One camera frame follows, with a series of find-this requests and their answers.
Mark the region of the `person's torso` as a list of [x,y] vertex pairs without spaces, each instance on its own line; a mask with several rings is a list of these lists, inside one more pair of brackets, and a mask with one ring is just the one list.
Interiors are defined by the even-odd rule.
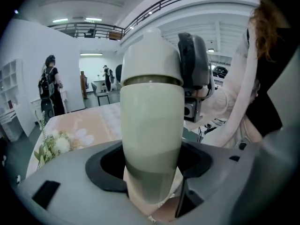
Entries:
[[233,148],[242,139],[256,143],[282,127],[279,114],[267,94],[287,65],[279,54],[287,42],[288,30],[279,31],[284,38],[272,49],[273,61],[258,57],[258,34],[253,27],[242,35],[223,82],[223,86],[237,93],[235,105],[226,123],[204,136],[204,144]]

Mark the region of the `dark grey chair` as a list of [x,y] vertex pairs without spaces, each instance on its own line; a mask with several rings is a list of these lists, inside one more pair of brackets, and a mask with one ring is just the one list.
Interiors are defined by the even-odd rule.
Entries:
[[95,84],[91,83],[92,89],[93,89],[93,93],[95,95],[95,97],[97,98],[98,101],[98,105],[101,106],[100,103],[100,98],[107,98],[108,104],[110,104],[110,99],[108,97],[108,93],[107,92],[101,92],[101,93],[97,93],[97,87]]

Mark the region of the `white cylindrical cup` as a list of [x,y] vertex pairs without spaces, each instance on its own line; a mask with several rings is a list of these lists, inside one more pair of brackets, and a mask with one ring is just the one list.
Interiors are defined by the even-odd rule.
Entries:
[[175,176],[184,123],[184,90],[138,83],[120,90],[121,136],[133,190],[147,203],[163,201]]

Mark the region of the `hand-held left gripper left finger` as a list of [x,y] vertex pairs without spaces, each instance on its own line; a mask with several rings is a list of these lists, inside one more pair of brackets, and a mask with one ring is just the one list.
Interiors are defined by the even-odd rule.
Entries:
[[120,141],[64,153],[18,187],[25,208],[37,219],[140,219],[123,180]]

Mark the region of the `white shelf cabinet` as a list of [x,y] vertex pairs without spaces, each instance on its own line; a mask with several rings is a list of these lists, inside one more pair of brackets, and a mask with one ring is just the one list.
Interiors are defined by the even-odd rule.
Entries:
[[21,59],[0,68],[0,125],[11,142],[16,142],[23,133],[29,136],[35,127]]

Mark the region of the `white desk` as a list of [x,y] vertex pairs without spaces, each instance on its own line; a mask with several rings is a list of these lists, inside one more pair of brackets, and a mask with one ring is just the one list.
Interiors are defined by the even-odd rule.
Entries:
[[96,80],[96,81],[93,81],[93,84],[97,87],[96,93],[106,92],[105,80]]

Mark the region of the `table with checked tablecloth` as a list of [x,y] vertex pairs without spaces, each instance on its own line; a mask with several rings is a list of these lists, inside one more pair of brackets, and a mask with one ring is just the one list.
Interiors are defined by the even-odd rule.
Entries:
[[[50,118],[46,123],[47,135],[59,131],[66,132],[78,143],[78,149],[112,142],[121,139],[120,104],[97,106],[89,109],[71,112]],[[43,140],[40,134],[33,151],[38,151]],[[30,177],[38,170],[38,160],[34,153],[30,157],[26,177]],[[179,204],[179,194],[182,182],[180,171],[176,171],[169,195],[160,203],[148,204],[134,191],[132,182],[128,179],[128,172],[122,175],[129,185],[130,201],[153,222],[171,222],[175,220],[175,212]]]

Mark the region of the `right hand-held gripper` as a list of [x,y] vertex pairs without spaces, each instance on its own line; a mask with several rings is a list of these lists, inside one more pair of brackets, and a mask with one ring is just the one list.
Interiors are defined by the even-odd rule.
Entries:
[[[205,100],[215,91],[215,82],[210,77],[210,63],[207,57],[206,44],[197,35],[179,33],[178,49],[180,54],[180,73],[186,98]],[[115,69],[116,80],[121,83],[122,64]],[[194,91],[207,87],[205,96],[193,96]]]

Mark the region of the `brown wooden stand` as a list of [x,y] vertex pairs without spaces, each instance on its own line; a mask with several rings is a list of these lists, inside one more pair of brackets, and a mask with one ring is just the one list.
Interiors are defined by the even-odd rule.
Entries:
[[85,76],[84,72],[80,72],[80,82],[81,82],[81,90],[82,90],[82,97],[83,99],[87,99],[87,77]]

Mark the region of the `person's right forearm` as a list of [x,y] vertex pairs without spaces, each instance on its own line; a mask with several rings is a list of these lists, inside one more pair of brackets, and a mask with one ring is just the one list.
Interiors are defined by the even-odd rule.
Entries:
[[223,86],[214,91],[213,95],[202,101],[199,126],[214,119],[228,119],[237,99],[237,93]]

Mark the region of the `white flower bouquet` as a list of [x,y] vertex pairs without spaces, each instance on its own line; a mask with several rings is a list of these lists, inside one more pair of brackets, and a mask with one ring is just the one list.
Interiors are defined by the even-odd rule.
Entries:
[[47,135],[45,131],[45,111],[42,111],[42,136],[43,140],[38,151],[33,151],[34,157],[38,160],[38,168],[44,166],[52,159],[58,157],[62,153],[66,153],[78,148],[78,143],[70,137],[66,132],[59,131],[57,133]]

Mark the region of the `white dresser with curved legs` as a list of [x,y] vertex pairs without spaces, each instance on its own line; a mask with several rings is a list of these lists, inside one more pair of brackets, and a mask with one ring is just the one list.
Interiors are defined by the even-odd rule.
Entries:
[[[62,98],[62,103],[64,106],[65,113],[69,113],[68,108],[68,95],[66,90],[60,89],[60,94]],[[31,108],[33,110],[34,118],[36,119],[36,122],[40,124],[41,118],[42,118],[42,110],[41,110],[41,99],[37,98],[30,102]]]

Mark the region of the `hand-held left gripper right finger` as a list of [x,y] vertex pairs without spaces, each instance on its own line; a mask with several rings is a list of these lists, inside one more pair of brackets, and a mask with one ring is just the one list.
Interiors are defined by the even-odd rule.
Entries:
[[183,176],[175,217],[180,218],[207,201],[230,175],[234,185],[247,178],[258,145],[243,142],[236,148],[222,148],[184,140],[178,168]]

